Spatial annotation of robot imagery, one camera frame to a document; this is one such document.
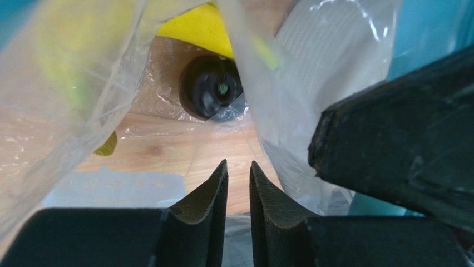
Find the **clear zip top bag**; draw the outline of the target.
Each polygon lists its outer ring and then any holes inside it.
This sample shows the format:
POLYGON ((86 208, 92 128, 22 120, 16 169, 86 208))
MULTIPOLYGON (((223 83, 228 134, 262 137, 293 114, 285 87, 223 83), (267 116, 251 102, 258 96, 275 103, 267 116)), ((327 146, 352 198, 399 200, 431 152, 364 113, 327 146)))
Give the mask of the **clear zip top bag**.
MULTIPOLYGON (((160 26, 207 1, 123 1, 125 13, 131 15, 130 28, 121 34, 119 44, 102 54, 101 66, 93 68, 93 84, 100 94, 86 116, 64 103, 60 84, 47 79, 38 61, 47 49, 38 44, 37 31, 51 28, 45 9, 52 2, 1 2, 1 240, 7 244, 1 260, 23 225, 38 212, 34 207, 59 181, 73 176, 74 169, 129 112, 160 26)), ((92 9, 103 12, 113 2, 67 1, 63 11, 73 16, 92 9)), ((318 216, 424 217, 451 231, 457 228, 321 179, 309 165, 308 147, 322 112, 332 104, 316 116, 299 99, 302 86, 296 61, 257 13, 247 11, 240 1, 218 1, 217 5, 230 38, 246 109, 231 121, 208 120, 194 126, 190 132, 193 150, 188 153, 192 164, 209 158, 204 141, 220 131, 238 129, 250 117, 282 184, 281 191, 318 216)), ((472 1, 401 1, 388 74, 378 83, 473 47, 473 38, 463 33, 473 29, 472 12, 472 1)), ((218 152, 222 158, 211 164, 204 181, 226 160, 229 187, 231 147, 221 146, 218 152)), ((118 185, 109 171, 86 173, 66 190, 63 206, 54 208, 160 208, 155 193, 138 194, 132 188, 132 178, 127 173, 124 183, 118 185)), ((255 266, 250 212, 245 221, 242 224, 226 215, 221 266, 255 266)), ((457 229, 473 235, 473 231, 457 229)))

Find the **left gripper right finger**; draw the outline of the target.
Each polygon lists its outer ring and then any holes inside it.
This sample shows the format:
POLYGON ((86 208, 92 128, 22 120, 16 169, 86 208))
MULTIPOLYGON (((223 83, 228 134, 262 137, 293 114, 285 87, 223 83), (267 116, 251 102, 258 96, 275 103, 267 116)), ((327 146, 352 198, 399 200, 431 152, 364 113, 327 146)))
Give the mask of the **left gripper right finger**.
POLYGON ((255 266, 469 266, 452 231, 424 217, 318 216, 250 168, 255 266))

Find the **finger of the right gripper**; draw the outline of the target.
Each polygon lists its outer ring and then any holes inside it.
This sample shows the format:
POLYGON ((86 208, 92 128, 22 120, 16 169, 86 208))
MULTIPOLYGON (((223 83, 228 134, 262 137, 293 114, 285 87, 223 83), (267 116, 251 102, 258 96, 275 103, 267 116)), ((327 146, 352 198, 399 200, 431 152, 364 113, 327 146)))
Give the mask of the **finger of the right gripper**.
POLYGON ((324 181, 473 231, 473 47, 329 106, 308 162, 324 181))

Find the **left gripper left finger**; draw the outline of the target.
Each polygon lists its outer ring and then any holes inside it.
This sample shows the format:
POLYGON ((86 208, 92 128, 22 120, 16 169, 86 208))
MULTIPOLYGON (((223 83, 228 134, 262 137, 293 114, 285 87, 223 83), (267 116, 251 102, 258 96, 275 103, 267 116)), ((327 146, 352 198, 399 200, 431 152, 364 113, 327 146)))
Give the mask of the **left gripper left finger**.
POLYGON ((51 208, 21 228, 2 266, 221 266, 228 197, 223 160, 168 208, 51 208))

